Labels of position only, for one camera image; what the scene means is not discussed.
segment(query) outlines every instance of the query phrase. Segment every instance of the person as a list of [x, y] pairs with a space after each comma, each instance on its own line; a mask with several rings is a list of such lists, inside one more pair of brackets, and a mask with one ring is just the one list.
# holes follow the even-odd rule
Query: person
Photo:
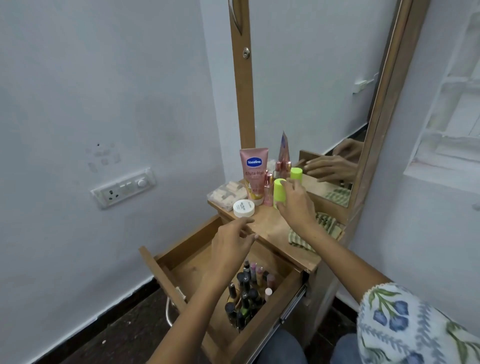
[[363, 142], [344, 139], [334, 148], [331, 156], [320, 156], [307, 161], [304, 170], [307, 175], [317, 178], [318, 182], [353, 183], [362, 149]]
[[[280, 214], [360, 304], [357, 333], [338, 341], [331, 364], [480, 363], [480, 339], [327, 235], [316, 222], [313, 202], [298, 180], [282, 184], [286, 202], [277, 204]], [[251, 222], [251, 218], [241, 218], [218, 229], [212, 240], [215, 271], [202, 280], [149, 364], [192, 362], [220, 295], [258, 238], [240, 237], [240, 231]], [[279, 331], [257, 363], [306, 364], [307, 360], [298, 342], [286, 331]]]

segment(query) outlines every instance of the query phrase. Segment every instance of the wall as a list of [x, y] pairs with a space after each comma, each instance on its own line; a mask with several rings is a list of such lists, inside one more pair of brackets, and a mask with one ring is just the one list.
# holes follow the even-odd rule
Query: wall
[[403, 174], [471, 5], [431, 2], [350, 247], [480, 335], [480, 196]]
[[243, 178], [228, 3], [200, 0], [226, 181]]
[[[21, 364], [150, 279], [137, 248], [212, 216], [224, 171], [198, 1], [8, 0], [0, 19], [0, 362]], [[98, 209], [90, 189], [148, 166], [155, 189]]]
[[250, 3], [257, 146], [324, 153], [367, 121], [395, 0]]

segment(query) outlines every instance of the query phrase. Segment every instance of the checkered cloth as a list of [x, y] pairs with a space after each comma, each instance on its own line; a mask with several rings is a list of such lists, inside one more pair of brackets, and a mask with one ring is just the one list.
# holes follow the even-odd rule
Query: checkered cloth
[[[339, 237], [342, 229], [337, 226], [336, 219], [322, 212], [317, 212], [317, 214], [315, 215], [315, 219], [320, 224], [320, 226], [325, 229], [328, 235], [330, 235], [334, 239], [337, 239]], [[297, 233], [294, 232], [292, 229], [288, 231], [288, 243], [290, 245], [310, 250], [311, 252], [315, 253], [314, 249], [310, 245], [308, 245], [307, 242], [304, 241], [300, 236], [298, 236]]]
[[348, 188], [339, 187], [334, 189], [332, 192], [327, 193], [325, 198], [335, 202], [337, 205], [348, 207], [350, 192], [351, 191]]

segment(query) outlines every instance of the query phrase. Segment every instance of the blue logo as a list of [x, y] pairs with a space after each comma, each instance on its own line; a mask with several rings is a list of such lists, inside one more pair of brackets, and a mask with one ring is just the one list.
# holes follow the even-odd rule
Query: blue logo
[[262, 165], [262, 160], [258, 157], [252, 157], [247, 159], [247, 166], [249, 167], [259, 167]]

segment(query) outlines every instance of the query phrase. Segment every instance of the floor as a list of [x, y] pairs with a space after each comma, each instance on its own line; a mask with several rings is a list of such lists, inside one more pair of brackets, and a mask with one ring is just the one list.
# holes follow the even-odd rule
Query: floor
[[[163, 291], [155, 291], [62, 364], [145, 363], [169, 329], [165, 320], [166, 302]], [[172, 320], [175, 318], [176, 314], [172, 312]], [[355, 331], [352, 321], [331, 308], [311, 344], [305, 349], [309, 363], [327, 364], [338, 339]], [[199, 350], [193, 363], [208, 364], [209, 361]]]

